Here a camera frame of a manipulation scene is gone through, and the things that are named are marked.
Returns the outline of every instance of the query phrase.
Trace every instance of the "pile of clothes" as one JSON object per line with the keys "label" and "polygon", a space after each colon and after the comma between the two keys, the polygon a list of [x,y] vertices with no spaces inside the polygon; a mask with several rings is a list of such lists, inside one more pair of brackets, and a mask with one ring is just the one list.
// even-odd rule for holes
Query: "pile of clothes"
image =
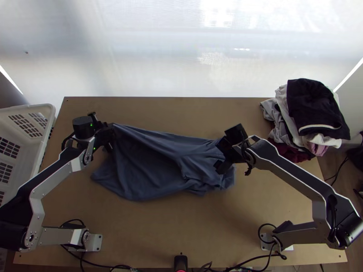
{"label": "pile of clothes", "polygon": [[261,102],[264,118],[274,128],[269,141],[292,162],[322,156],[339,148],[350,131],[334,95],[319,81],[299,78],[280,86],[276,97]]}

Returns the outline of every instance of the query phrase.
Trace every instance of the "blue t-shirt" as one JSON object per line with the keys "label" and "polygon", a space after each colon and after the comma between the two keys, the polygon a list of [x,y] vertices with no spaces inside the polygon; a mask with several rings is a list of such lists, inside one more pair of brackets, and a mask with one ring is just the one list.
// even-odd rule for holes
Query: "blue t-shirt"
{"label": "blue t-shirt", "polygon": [[91,178],[129,200],[149,200],[178,191],[204,195],[234,184],[234,169],[224,175],[213,165],[224,160],[218,140],[113,124],[112,154]]}

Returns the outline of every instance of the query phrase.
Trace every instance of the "floor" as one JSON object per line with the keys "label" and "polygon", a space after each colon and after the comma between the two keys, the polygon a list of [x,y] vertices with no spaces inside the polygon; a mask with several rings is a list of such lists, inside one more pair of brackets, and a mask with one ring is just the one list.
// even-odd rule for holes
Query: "floor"
{"label": "floor", "polygon": [[[319,164],[324,178],[333,176],[336,173],[340,163],[344,160],[344,153],[328,152],[324,157],[319,158]],[[363,182],[363,172],[354,167],[348,161],[341,169],[339,177],[334,184],[334,189],[337,193],[347,196],[351,199],[356,210],[362,216],[363,214],[363,200],[356,196],[353,188],[359,188]],[[363,237],[355,241],[348,249],[346,254],[348,262],[323,264],[324,272],[346,272],[346,271],[360,271],[363,267],[363,259],[361,258],[363,252]],[[30,266],[13,264],[13,253],[9,253],[6,261],[5,272],[79,272],[79,267],[43,267],[43,266]],[[169,271],[167,269],[158,269],[158,272]],[[86,268],[86,271],[91,272],[106,272],[106,268]],[[156,269],[147,269],[147,272],[155,272]],[[266,271],[269,272],[322,272],[320,265],[302,265],[302,266],[286,266],[286,267],[269,267]]]}

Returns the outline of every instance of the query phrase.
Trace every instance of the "maroon clothing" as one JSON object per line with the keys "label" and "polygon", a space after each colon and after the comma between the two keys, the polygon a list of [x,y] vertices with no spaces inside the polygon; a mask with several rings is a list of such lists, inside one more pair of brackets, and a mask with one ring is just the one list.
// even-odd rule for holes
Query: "maroon clothing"
{"label": "maroon clothing", "polygon": [[296,148],[288,146],[287,144],[276,143],[271,138],[268,138],[269,142],[276,146],[277,151],[281,156],[288,159],[291,162],[302,162],[305,160],[311,160],[311,156],[306,152],[301,152]]}

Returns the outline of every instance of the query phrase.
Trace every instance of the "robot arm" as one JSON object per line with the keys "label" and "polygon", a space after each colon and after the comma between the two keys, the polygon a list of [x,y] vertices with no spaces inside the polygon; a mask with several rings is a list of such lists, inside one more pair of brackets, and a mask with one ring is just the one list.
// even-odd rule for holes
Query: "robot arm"
{"label": "robot arm", "polygon": [[[247,163],[248,175],[255,167],[269,170],[290,186],[312,200],[313,222],[294,225],[283,222],[267,238],[275,240],[280,251],[293,244],[326,243],[330,248],[345,249],[362,232],[363,221],[350,200],[337,194],[324,181],[280,156],[267,140],[257,136],[247,137],[239,124],[227,131],[217,147],[226,160],[215,164],[216,171],[224,173],[233,163]],[[272,244],[261,242],[261,247],[270,250]]]}
{"label": "robot arm", "polygon": [[60,244],[69,251],[99,251],[102,235],[89,233],[83,224],[42,227],[42,198],[73,172],[87,167],[101,146],[112,150],[113,130],[95,113],[73,120],[74,132],[62,143],[59,159],[22,185],[17,195],[0,208],[0,248],[31,251],[38,245]]}

